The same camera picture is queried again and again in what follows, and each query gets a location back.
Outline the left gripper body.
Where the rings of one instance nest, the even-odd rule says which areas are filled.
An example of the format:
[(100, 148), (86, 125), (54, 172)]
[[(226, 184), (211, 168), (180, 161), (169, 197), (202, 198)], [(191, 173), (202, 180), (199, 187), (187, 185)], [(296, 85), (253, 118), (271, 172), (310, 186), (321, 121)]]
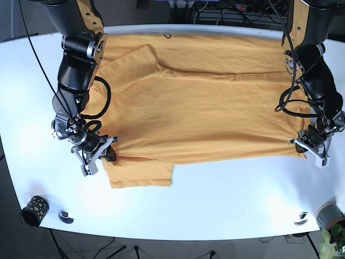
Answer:
[(326, 135), (323, 140), (307, 136), (307, 131), (299, 132), (297, 138), (290, 140), (298, 153), (305, 154), (317, 168), (340, 167), (340, 133)]

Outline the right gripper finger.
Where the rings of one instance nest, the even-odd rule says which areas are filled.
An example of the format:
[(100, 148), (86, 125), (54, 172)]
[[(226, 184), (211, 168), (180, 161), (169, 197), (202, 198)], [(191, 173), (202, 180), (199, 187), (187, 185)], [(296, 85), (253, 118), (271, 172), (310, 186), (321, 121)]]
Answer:
[(116, 161), (116, 153), (114, 150), (106, 150), (103, 158), (105, 158), (107, 162), (114, 162)]

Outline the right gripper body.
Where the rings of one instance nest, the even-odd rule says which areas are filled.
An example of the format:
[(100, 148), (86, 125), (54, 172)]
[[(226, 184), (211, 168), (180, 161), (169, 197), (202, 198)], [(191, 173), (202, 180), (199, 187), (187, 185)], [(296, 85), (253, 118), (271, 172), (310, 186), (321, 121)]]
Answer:
[(75, 154), (81, 162), (81, 171), (84, 176), (94, 175), (98, 172), (96, 166), (97, 159), (102, 159), (106, 150), (114, 150), (111, 144), (118, 142), (120, 138), (105, 137), (105, 138), (89, 138), (84, 137), (79, 142), (73, 144), (71, 153)]

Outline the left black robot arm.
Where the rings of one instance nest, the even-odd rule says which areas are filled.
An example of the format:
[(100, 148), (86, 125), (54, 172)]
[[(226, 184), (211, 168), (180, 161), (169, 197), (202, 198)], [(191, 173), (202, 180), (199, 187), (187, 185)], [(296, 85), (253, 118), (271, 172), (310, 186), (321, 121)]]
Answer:
[[(312, 118), (313, 124), (298, 132), (290, 141), (298, 153), (310, 152), (318, 167), (328, 165), (332, 136), (344, 130), (343, 98), (336, 90), (333, 75), (323, 55), (333, 14), (343, 6), (338, 1), (290, 1), (281, 46), (292, 85), (285, 90), (276, 112), (300, 118)], [(292, 93), (301, 89), (313, 113), (297, 113), (286, 108), (294, 100)]]

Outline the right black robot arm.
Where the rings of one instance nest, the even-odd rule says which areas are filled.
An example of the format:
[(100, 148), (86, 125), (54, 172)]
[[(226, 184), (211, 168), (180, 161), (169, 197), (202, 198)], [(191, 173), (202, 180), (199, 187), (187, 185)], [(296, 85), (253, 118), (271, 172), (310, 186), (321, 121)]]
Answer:
[[(98, 172), (96, 161), (115, 161), (111, 143), (118, 137), (100, 135), (99, 120), (109, 108), (111, 88), (97, 76), (103, 58), (107, 35), (104, 23), (93, 1), (42, 1), (53, 25), (62, 34), (63, 59), (58, 71), (58, 88), (52, 105), (56, 117), (53, 135), (72, 144), (71, 152), (81, 162), (84, 176)], [(106, 88), (106, 103), (95, 115), (84, 114), (89, 90), (97, 81)]]

